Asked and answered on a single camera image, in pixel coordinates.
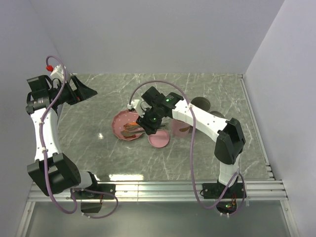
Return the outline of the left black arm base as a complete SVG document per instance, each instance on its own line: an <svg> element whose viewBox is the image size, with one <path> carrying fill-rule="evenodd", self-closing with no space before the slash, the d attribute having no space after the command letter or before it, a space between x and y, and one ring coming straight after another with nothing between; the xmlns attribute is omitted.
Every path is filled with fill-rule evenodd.
<svg viewBox="0 0 316 237"><path fill-rule="evenodd" d="M74 196L80 201L80 210L83 214L98 214L104 200L115 200L115 184L98 184L92 191L75 188Z"/></svg>

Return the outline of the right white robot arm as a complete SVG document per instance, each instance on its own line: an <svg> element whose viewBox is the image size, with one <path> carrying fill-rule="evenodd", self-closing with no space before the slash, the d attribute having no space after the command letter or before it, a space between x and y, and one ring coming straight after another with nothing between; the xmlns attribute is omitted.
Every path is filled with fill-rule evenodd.
<svg viewBox="0 0 316 237"><path fill-rule="evenodd" d="M203 132L215 142L214 155L220 162L218 192L230 197L236 190L238 160L245 145L245 137L240 122L212 115L187 102L177 93L164 95L155 87L150 87L141 99L131 99L127 105L139 115L136 120L148 135L155 134L163 118L184 122Z"/></svg>

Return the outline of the metal kitchen tongs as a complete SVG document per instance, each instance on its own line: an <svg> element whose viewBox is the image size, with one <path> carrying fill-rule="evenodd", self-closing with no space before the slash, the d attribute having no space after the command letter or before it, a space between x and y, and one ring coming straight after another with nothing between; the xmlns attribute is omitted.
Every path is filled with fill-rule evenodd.
<svg viewBox="0 0 316 237"><path fill-rule="evenodd" d="M134 125L134 126L131 126L129 125L129 123L127 123L126 125L123 126L123 131L124 130L127 130L127 131L138 131L138 134L144 132L144 128L142 128L140 125Z"/></svg>

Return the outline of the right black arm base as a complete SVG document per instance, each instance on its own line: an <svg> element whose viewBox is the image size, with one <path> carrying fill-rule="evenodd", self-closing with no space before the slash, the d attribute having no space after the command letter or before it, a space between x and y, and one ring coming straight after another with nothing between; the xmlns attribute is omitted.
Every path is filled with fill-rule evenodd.
<svg viewBox="0 0 316 237"><path fill-rule="evenodd" d="M200 195L204 199L218 199L222 194L224 188L225 185L222 185L219 182L202 183L202 190L200 191ZM222 200L227 199L228 201L220 201L216 205L216 209L217 211L219 211L220 214L230 216L243 205L246 198L247 194L243 183L235 181L233 185L226 190L225 194L222 197Z"/></svg>

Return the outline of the pink round lid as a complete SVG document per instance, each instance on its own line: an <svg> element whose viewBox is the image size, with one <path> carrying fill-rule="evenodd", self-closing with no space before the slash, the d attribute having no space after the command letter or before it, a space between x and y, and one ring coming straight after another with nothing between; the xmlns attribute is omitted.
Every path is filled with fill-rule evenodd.
<svg viewBox="0 0 316 237"><path fill-rule="evenodd" d="M166 130L158 130L156 134L148 136L148 141L155 148L163 148L169 143L169 133Z"/></svg>

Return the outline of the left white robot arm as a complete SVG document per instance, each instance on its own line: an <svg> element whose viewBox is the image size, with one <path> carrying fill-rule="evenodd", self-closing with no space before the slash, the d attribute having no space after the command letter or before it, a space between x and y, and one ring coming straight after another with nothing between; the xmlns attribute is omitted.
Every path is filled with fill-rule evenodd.
<svg viewBox="0 0 316 237"><path fill-rule="evenodd" d="M26 112L30 115L36 134L36 155L34 163L27 166L28 175L47 196L44 170L48 173L49 184L53 194L59 194L69 188L82 188L88 198L95 198L100 193L94 175L80 172L77 166L61 151L58 137L58 107L67 103L74 105L97 95L97 91L84 85L76 76L70 77L76 86L69 83L64 87L61 82L53 87L53 80L47 75L28 79L31 92L27 95Z"/></svg>

